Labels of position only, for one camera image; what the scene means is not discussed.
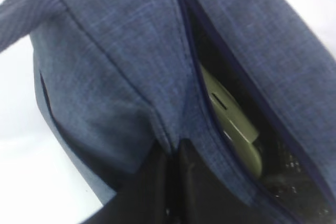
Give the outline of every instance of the zipper opening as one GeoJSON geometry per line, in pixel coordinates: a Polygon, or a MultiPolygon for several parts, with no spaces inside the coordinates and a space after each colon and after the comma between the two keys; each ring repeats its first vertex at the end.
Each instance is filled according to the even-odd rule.
{"type": "Polygon", "coordinates": [[[214,28],[210,19],[207,17],[207,15],[205,14],[204,10],[200,6],[200,4],[197,2],[197,0],[178,0],[178,2],[179,2],[181,13],[184,19],[184,25],[186,29],[188,42],[191,48],[191,54],[192,54],[193,61],[194,61],[194,67],[196,69],[199,81],[202,85],[203,95],[205,96],[207,100],[208,110],[212,115],[212,119],[217,126],[218,133],[220,134],[223,142],[225,142],[225,144],[229,147],[229,150],[232,153],[233,158],[236,159],[237,163],[242,168],[243,174],[246,175],[246,178],[248,178],[258,188],[258,190],[261,191],[270,200],[270,202],[276,208],[280,209],[284,214],[286,214],[286,216],[289,216],[293,220],[300,222],[299,218],[292,211],[290,211],[287,207],[285,207],[283,203],[275,199],[274,195],[272,195],[270,191],[266,189],[264,184],[262,184],[260,181],[252,177],[252,175],[247,171],[245,165],[242,164],[241,160],[237,156],[236,151],[234,150],[233,145],[231,144],[227,135],[223,132],[223,128],[221,128],[218,122],[217,116],[215,112],[213,111],[211,102],[209,100],[206,86],[205,86],[205,83],[202,77],[202,72],[200,70],[200,66],[198,63],[198,55],[197,55],[197,50],[196,50],[195,41],[194,41],[194,34],[192,31],[192,27],[190,24],[190,17],[189,17],[188,10],[187,10],[188,7],[192,10],[194,15],[198,19],[198,21],[201,23],[201,25],[203,26],[203,29],[206,31],[208,37],[210,38],[212,43],[215,45],[215,47],[217,47],[221,56],[224,57],[225,61],[229,63],[230,67],[235,70],[236,74],[240,78],[240,81],[243,83],[245,89],[247,90],[248,94],[250,94],[250,96],[253,98],[254,102],[257,104],[259,109],[265,115],[265,118],[271,122],[272,128],[274,128],[277,133],[280,133],[282,141],[289,147],[292,153],[295,153],[295,155],[298,157],[303,167],[306,169],[310,179],[314,181],[316,186],[319,188],[320,192],[324,194],[324,198],[329,201],[331,206],[333,206],[332,203],[334,203],[334,199],[331,196],[332,194],[331,194],[330,188],[328,187],[327,183],[322,178],[321,174],[315,167],[314,163],[310,160],[310,158],[306,155],[306,153],[301,149],[301,147],[294,141],[290,133],[282,125],[282,123],[276,117],[274,112],[269,108],[265,99],[262,97],[259,91],[255,88],[252,80],[249,78],[247,73],[241,67],[239,62],[235,59],[231,50],[225,44],[225,42],[223,41],[223,39],[221,38],[217,30],[214,28]]]}

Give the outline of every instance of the blue bag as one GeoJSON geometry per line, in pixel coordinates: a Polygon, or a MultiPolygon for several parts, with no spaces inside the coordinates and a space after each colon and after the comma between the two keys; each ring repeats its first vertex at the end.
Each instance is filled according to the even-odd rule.
{"type": "Polygon", "coordinates": [[[336,62],[284,0],[6,0],[0,31],[0,51],[30,34],[39,108],[104,204],[155,141],[174,153],[187,138],[274,222],[335,222],[336,62]],[[200,62],[267,139],[261,179],[200,62]]]}

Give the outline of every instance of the bag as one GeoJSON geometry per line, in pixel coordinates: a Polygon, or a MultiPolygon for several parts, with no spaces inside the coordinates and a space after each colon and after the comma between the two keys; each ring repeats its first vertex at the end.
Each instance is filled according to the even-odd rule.
{"type": "Polygon", "coordinates": [[[189,139],[273,222],[335,222],[336,63],[284,0],[7,0],[0,30],[0,51],[30,34],[39,108],[104,204],[155,140],[172,154],[189,139]]]}

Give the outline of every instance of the bag strap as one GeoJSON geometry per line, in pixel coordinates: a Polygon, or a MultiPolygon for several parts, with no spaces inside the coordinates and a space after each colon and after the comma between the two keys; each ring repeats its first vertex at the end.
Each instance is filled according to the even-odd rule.
{"type": "Polygon", "coordinates": [[[0,52],[65,10],[60,0],[5,0],[0,5],[0,52]]]}

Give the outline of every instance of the stitched seam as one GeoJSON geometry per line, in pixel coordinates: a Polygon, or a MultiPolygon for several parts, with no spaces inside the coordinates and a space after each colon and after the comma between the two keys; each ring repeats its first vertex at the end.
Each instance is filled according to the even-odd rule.
{"type": "MultiPolygon", "coordinates": [[[[185,25],[184,25],[184,24],[181,24],[181,21],[179,21],[179,19],[177,18],[178,16],[180,16],[180,15],[179,15],[179,10],[180,10],[181,12],[182,12],[182,10],[181,10],[181,8],[180,8],[180,5],[179,5],[178,1],[177,1],[177,4],[176,4],[176,2],[175,2],[174,0],[171,0],[171,2],[172,2],[173,5],[176,6],[176,8],[175,8],[175,18],[176,18],[176,23],[179,24],[179,25],[178,25],[178,32],[179,32],[179,36],[180,36],[181,44],[182,44],[182,46],[183,46],[183,52],[184,52],[183,55],[184,55],[184,57],[185,57],[185,61],[187,62],[188,66],[189,66],[189,67],[191,68],[191,70],[192,70],[192,74],[195,76],[196,73],[195,73],[195,66],[194,66],[194,63],[193,63],[193,61],[190,61],[190,60],[188,59],[188,57],[187,57],[187,52],[188,52],[188,51],[191,51],[191,50],[190,50],[190,49],[188,50],[187,47],[189,47],[189,45],[186,45],[186,44],[183,42],[183,32],[182,32],[181,27],[185,27],[185,25]]],[[[209,132],[209,134],[210,134],[210,136],[211,136],[211,138],[212,138],[212,141],[215,143],[216,146],[219,146],[218,141],[216,141],[216,137],[217,137],[217,135],[212,131],[211,123],[209,122],[209,120],[207,120],[207,118],[208,118],[209,116],[206,116],[206,112],[204,111],[203,105],[202,105],[202,103],[201,103],[201,100],[203,99],[203,97],[202,97],[202,95],[199,93],[197,87],[201,89],[199,83],[193,78],[193,88],[194,88],[195,93],[196,93],[197,98],[198,98],[198,99],[197,99],[197,101],[198,101],[198,107],[199,107],[199,110],[200,110],[200,112],[201,112],[201,114],[202,114],[203,121],[205,121],[205,123],[206,123],[206,126],[207,126],[207,128],[208,128],[208,132],[209,132]]],[[[226,156],[223,155],[222,153],[221,153],[221,156],[224,158],[224,160],[228,161],[227,164],[228,164],[228,165],[230,166],[230,168],[232,169],[233,174],[236,174],[237,179],[240,180],[239,177],[241,177],[241,176],[235,171],[234,167],[232,167],[232,165],[230,164],[230,162],[229,162],[229,160],[226,158],[226,156]]]]}
{"type": "Polygon", "coordinates": [[[163,119],[161,117],[161,115],[158,113],[157,109],[153,106],[153,104],[151,103],[151,101],[149,99],[146,98],[145,95],[143,95],[137,88],[136,86],[127,78],[127,76],[124,74],[124,72],[118,67],[118,65],[109,57],[109,54],[104,50],[104,48],[102,46],[99,45],[99,43],[90,35],[90,33],[88,31],[85,30],[84,26],[77,20],[76,15],[71,12],[71,9],[69,8],[69,6],[67,5],[67,3],[64,0],[60,0],[64,6],[66,6],[67,8],[67,13],[68,15],[71,17],[71,19],[73,20],[73,22],[77,25],[78,30],[80,32],[83,33],[84,36],[86,36],[91,42],[92,44],[95,45],[95,47],[106,56],[107,60],[109,62],[111,62],[111,64],[114,65],[114,67],[116,68],[116,70],[118,71],[118,73],[121,75],[121,77],[126,81],[126,83],[129,85],[129,87],[137,94],[139,95],[139,97],[149,106],[150,111],[152,111],[152,113],[155,115],[155,117],[157,118],[158,124],[160,124],[163,129],[163,133],[164,133],[164,137],[166,138],[165,140],[167,141],[168,145],[171,147],[170,141],[169,141],[169,135],[167,133],[166,127],[163,123],[163,119]]]}

